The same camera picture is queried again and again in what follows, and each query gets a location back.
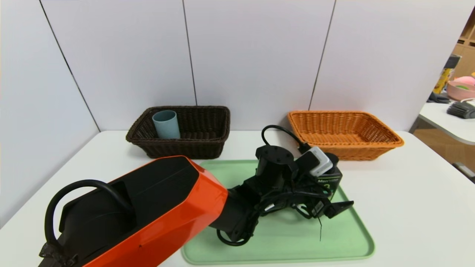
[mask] brush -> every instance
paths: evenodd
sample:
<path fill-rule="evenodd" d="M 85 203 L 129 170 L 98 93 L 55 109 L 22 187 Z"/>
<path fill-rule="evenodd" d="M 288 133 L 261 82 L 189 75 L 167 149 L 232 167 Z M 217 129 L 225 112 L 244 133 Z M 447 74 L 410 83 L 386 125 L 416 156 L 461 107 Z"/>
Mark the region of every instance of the brush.
<path fill-rule="evenodd" d="M 474 119 L 475 106 L 466 102 L 454 102 L 450 107 L 448 107 L 447 113 L 462 119 Z"/>

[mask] floor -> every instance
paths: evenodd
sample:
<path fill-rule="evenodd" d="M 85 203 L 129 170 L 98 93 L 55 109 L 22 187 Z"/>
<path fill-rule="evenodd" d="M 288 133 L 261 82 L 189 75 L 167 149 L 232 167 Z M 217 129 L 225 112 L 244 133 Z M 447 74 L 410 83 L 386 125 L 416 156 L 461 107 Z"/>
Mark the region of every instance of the floor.
<path fill-rule="evenodd" d="M 417 129 L 414 135 L 450 164 L 461 162 L 475 171 L 475 145 L 461 143 L 438 129 Z"/>

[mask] orange casing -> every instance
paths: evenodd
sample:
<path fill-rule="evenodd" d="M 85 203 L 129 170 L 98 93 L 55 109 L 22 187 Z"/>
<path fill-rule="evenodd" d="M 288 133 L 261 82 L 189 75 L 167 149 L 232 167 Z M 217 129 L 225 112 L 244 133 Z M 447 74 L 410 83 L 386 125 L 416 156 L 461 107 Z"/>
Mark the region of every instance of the orange casing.
<path fill-rule="evenodd" d="M 157 267 L 218 218 L 228 190 L 209 171 L 188 161 L 199 177 L 185 201 L 85 267 Z"/>

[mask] orange wicker basket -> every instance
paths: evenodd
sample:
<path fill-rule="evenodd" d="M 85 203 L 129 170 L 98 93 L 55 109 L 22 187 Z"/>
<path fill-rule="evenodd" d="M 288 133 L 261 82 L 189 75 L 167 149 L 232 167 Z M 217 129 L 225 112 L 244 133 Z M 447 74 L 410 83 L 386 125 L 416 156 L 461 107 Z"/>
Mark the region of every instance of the orange wicker basket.
<path fill-rule="evenodd" d="M 294 133 L 341 160 L 370 161 L 404 141 L 375 116 L 360 111 L 292 111 Z"/>

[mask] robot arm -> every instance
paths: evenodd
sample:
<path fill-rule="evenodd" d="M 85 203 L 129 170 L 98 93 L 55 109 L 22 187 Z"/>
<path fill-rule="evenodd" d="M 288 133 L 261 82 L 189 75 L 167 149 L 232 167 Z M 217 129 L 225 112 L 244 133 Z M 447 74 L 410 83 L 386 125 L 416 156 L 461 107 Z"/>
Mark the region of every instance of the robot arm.
<path fill-rule="evenodd" d="M 184 156 L 157 159 L 110 183 L 66 186 L 47 208 L 39 266 L 155 267 L 207 226 L 217 229 L 223 243 L 241 246 L 253 236 L 259 217 L 271 212 L 292 208 L 307 219 L 332 218 L 353 204 L 331 203 L 332 188 L 320 182 L 325 176 L 341 178 L 336 156 L 299 141 L 304 153 L 294 161 L 287 149 L 267 143 L 264 131 L 271 127 L 281 128 L 264 128 L 266 145 L 256 150 L 255 176 L 231 189 Z M 57 203 L 84 186 L 98 189 L 64 206 L 56 240 Z"/>

